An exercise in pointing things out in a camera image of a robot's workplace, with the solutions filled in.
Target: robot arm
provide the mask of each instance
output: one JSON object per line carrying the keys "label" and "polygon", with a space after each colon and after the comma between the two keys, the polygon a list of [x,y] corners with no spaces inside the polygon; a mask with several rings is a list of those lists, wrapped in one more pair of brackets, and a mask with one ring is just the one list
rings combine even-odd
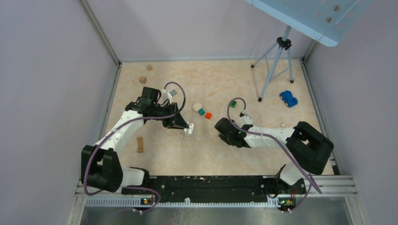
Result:
{"label": "robot arm", "polygon": [[188,124],[178,111],[177,103],[171,102],[175,90],[166,92],[164,105],[158,104],[160,90],[144,87],[141,97],[136,102],[130,102],[123,112],[119,121],[108,132],[108,134],[95,143],[94,146],[86,145],[82,150],[81,176],[84,180],[89,158],[96,146],[103,143],[94,156],[87,177],[87,185],[109,192],[115,192],[120,186],[141,185],[144,179],[144,171],[139,168],[121,168],[118,155],[134,133],[148,120],[161,120],[165,128],[183,129],[186,133],[193,132],[193,124]]}
{"label": "robot arm", "polygon": [[[334,147],[329,139],[306,122],[299,122],[297,126],[292,128],[262,128],[254,126],[252,118],[243,113],[240,114],[237,121],[233,122],[243,130],[276,137],[288,147],[293,157],[307,174],[322,174]],[[238,148],[279,148],[279,145],[269,137],[239,131],[227,118],[219,120],[215,128],[220,132],[218,136],[228,145]],[[293,163],[289,163],[282,167],[276,179],[281,179],[292,186],[303,177],[300,170]]]}

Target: gray wall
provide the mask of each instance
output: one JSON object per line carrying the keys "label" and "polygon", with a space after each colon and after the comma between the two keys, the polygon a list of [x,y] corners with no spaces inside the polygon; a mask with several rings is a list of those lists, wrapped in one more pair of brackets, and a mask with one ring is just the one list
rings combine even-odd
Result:
{"label": "gray wall", "polygon": [[[244,0],[89,3],[122,61],[253,58],[285,29],[284,23]],[[304,56],[311,39],[294,29],[289,38],[292,55]]]}
{"label": "gray wall", "polygon": [[1,1],[0,224],[65,224],[115,65],[77,0]]}
{"label": "gray wall", "polygon": [[373,1],[340,44],[309,61],[345,174],[372,224],[397,224],[398,1]]}

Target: green cube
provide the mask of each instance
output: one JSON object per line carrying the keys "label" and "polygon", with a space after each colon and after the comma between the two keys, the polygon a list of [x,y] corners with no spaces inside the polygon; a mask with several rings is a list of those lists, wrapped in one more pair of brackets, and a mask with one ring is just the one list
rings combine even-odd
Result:
{"label": "green cube", "polygon": [[203,116],[206,112],[203,109],[199,109],[198,113],[199,115]]}
{"label": "green cube", "polygon": [[235,106],[236,106],[236,101],[233,101],[233,102],[231,103],[231,107],[232,107],[232,108],[235,108]]}

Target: red cube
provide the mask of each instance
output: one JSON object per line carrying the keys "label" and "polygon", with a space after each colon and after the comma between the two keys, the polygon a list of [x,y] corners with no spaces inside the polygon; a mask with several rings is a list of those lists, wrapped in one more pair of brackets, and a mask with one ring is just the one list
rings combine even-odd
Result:
{"label": "red cube", "polygon": [[206,119],[211,119],[211,113],[206,113]]}

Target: beige cube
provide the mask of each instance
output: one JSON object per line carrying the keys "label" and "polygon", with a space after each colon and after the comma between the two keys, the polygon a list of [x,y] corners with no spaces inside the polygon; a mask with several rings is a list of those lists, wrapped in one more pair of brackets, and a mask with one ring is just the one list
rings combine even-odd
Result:
{"label": "beige cube", "polygon": [[199,109],[201,109],[201,108],[203,108],[203,105],[202,105],[201,103],[199,103],[199,102],[195,103],[195,104],[192,106],[192,109],[193,109],[195,112],[198,112]]}
{"label": "beige cube", "polygon": [[142,76],[139,78],[140,83],[146,83],[146,77]]}
{"label": "beige cube", "polygon": [[148,71],[151,71],[153,68],[152,68],[151,64],[148,64],[148,65],[146,66],[146,69],[147,69]]}
{"label": "beige cube", "polygon": [[144,152],[144,138],[143,137],[137,137],[137,152],[138,153],[143,153]]}

